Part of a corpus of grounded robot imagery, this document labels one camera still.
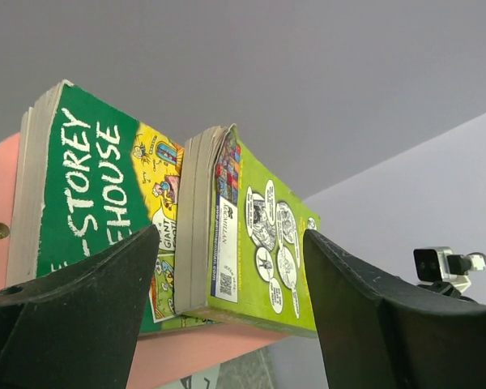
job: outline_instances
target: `qr code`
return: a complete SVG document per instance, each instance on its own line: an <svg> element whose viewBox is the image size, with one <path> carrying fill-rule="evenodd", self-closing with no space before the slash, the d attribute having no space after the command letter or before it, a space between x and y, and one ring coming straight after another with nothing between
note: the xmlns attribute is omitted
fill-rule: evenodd
<svg viewBox="0 0 486 389"><path fill-rule="evenodd" d="M232 296L232 277L228 274L220 273L220 292Z"/></svg>

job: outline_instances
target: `cartoon character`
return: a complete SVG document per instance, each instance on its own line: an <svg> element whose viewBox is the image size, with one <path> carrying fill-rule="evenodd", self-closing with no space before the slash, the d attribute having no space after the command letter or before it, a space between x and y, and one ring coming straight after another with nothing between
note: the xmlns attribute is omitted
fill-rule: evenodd
<svg viewBox="0 0 486 389"><path fill-rule="evenodd" d="M238 162L238 163L239 163L239 162L240 162L240 160L241 160L241 147L240 147L240 145L239 145L239 144L236 146L236 153L234 154L234 159L235 159L235 160L236 160L236 162Z"/></svg>
<svg viewBox="0 0 486 389"><path fill-rule="evenodd" d="M172 291L175 289L175 272L173 267L166 261L162 261L162 270L164 271L165 279L168 281L168 286Z"/></svg>
<svg viewBox="0 0 486 389"><path fill-rule="evenodd" d="M184 149L171 140L169 142L171 145L166 142L158 142L156 145L156 155L164 161L164 165L175 165L178 172L180 172L184 159Z"/></svg>
<svg viewBox="0 0 486 389"><path fill-rule="evenodd" d="M313 217L308 218L308 226L307 229L317 229L317 223L315 223L315 219Z"/></svg>
<svg viewBox="0 0 486 389"><path fill-rule="evenodd" d="M146 146L144 145L144 143L142 143L139 140L138 136L136 137L136 141L137 143L133 146L133 151L132 151L133 156L135 158L139 158L140 161L143 163L143 165L149 164L150 158L149 155L147 154Z"/></svg>
<svg viewBox="0 0 486 389"><path fill-rule="evenodd" d="M283 262L282 268L286 274L290 274L290 271L293 270L292 264L290 262Z"/></svg>
<svg viewBox="0 0 486 389"><path fill-rule="evenodd" d="M232 188L232 203L237 205L237 188Z"/></svg>
<svg viewBox="0 0 486 389"><path fill-rule="evenodd" d="M156 183L153 186L153 195L155 197L162 197L164 206L171 209L173 204L177 204L179 186L179 176L164 176L164 180L161 183Z"/></svg>
<svg viewBox="0 0 486 389"><path fill-rule="evenodd" d="M153 308L153 313L155 314L155 319L163 318L164 314L160 312L160 310L157 308L158 304L158 288L156 286L156 277L153 276L151 278L151 288L150 288L150 298L151 298L151 308Z"/></svg>
<svg viewBox="0 0 486 389"><path fill-rule="evenodd" d="M155 262L155 271L156 271L156 274L161 274L162 273L162 264L160 263L160 259L156 259L156 262Z"/></svg>
<svg viewBox="0 0 486 389"><path fill-rule="evenodd" d="M172 298L168 298L168 305L171 312L175 313L175 301Z"/></svg>
<svg viewBox="0 0 486 389"><path fill-rule="evenodd" d="M256 246L263 246L268 251L272 251L275 246L275 228L268 222L254 224L252 230L252 240Z"/></svg>
<svg viewBox="0 0 486 389"><path fill-rule="evenodd" d="M150 183L151 184L151 179L148 177L146 172L143 172L143 184Z"/></svg>
<svg viewBox="0 0 486 389"><path fill-rule="evenodd" d="M283 237L288 243L295 241L296 222L292 209L286 203L278 203L280 219L283 221Z"/></svg>
<svg viewBox="0 0 486 389"><path fill-rule="evenodd" d="M266 259L259 259L259 267L264 267L265 269L267 270L271 270L272 269L272 264L270 261L267 261Z"/></svg>
<svg viewBox="0 0 486 389"><path fill-rule="evenodd" d="M236 135L234 134L234 131L230 131L227 134L227 138L225 138L225 145L224 146L229 150L236 148L237 140L236 140Z"/></svg>
<svg viewBox="0 0 486 389"><path fill-rule="evenodd" d="M227 198L228 197L228 188L227 188L227 182L225 180L222 180L221 178L216 180L218 184L218 193L222 195L223 197Z"/></svg>
<svg viewBox="0 0 486 389"><path fill-rule="evenodd" d="M254 200L254 224L268 221L266 216L265 202Z"/></svg>

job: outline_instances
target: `gray wall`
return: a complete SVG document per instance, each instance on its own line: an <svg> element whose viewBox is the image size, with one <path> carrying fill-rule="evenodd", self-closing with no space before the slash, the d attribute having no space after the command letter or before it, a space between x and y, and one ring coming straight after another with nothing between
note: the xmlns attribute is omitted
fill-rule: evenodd
<svg viewBox="0 0 486 389"><path fill-rule="evenodd" d="M0 0L0 141L63 78L306 198L486 112L486 0Z"/></svg>
<svg viewBox="0 0 486 389"><path fill-rule="evenodd" d="M412 250L486 254L486 114L307 200L322 232L354 255L415 283ZM466 295L486 304L486 270ZM272 347L281 388L325 387L316 342ZM289 366L303 366L290 370Z"/></svg>

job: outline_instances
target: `small black camera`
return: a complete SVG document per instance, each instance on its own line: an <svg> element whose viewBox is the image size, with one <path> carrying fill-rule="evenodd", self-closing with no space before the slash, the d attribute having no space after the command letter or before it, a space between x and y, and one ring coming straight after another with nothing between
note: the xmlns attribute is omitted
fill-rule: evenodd
<svg viewBox="0 0 486 389"><path fill-rule="evenodd" d="M422 284L450 283L461 293L471 285L468 272L486 268L485 254L454 254L449 247L416 249L414 261Z"/></svg>

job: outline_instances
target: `cartoon illustration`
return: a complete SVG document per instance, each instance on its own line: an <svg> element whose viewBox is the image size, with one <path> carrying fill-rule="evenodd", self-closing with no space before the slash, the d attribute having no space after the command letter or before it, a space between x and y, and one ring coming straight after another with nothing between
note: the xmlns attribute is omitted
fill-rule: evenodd
<svg viewBox="0 0 486 389"><path fill-rule="evenodd" d="M156 145L156 155L171 165L181 165L183 161L183 149L174 142L171 142L171 145L166 142L159 142Z"/></svg>
<svg viewBox="0 0 486 389"><path fill-rule="evenodd" d="M179 176L164 176L164 180L161 183L156 183L153 186L152 193L155 197L161 196L164 201L164 206L171 209L173 205L178 204L177 195L179 186Z"/></svg>
<svg viewBox="0 0 486 389"><path fill-rule="evenodd" d="M139 123L131 152L137 184L147 209L148 223L159 229L159 258L151 280L153 320L174 316L174 250L177 195L184 149L159 131Z"/></svg>
<svg viewBox="0 0 486 389"><path fill-rule="evenodd" d="M315 219L313 217L308 218L308 225L306 228L317 230L317 223L315 223Z"/></svg>
<svg viewBox="0 0 486 389"><path fill-rule="evenodd" d="M275 246L275 227L268 223L266 216L265 199L257 193L254 198L254 224L252 227L252 240L256 246L263 246L272 251Z"/></svg>
<svg viewBox="0 0 486 389"><path fill-rule="evenodd" d="M259 247L256 251L256 266L261 278L270 282L274 277L274 263L270 253L264 247Z"/></svg>
<svg viewBox="0 0 486 389"><path fill-rule="evenodd" d="M135 145L133 146L132 155L135 158L140 159L140 161L142 162L143 165L149 164L150 158L149 158L149 155L146 152L146 146L140 140L139 136L137 136L135 138Z"/></svg>
<svg viewBox="0 0 486 389"><path fill-rule="evenodd" d="M266 259L259 259L259 265L258 266L263 267L265 270L270 270L270 269L274 268L274 265L272 265Z"/></svg>
<svg viewBox="0 0 486 389"><path fill-rule="evenodd" d="M215 167L216 189L232 204L237 205L239 178L239 152L241 148L233 131L229 131L220 149Z"/></svg>
<svg viewBox="0 0 486 389"><path fill-rule="evenodd" d="M175 271L173 267L166 261L162 261L162 271L165 275L167 281L167 286L171 288L172 291L175 289Z"/></svg>
<svg viewBox="0 0 486 389"><path fill-rule="evenodd" d="M297 269L293 262L292 252L283 246L277 250L277 270L281 280L288 289L295 289L297 284Z"/></svg>
<svg viewBox="0 0 486 389"><path fill-rule="evenodd" d="M283 236L288 243L295 241L296 222L292 209L285 202L277 203L281 220L283 221Z"/></svg>

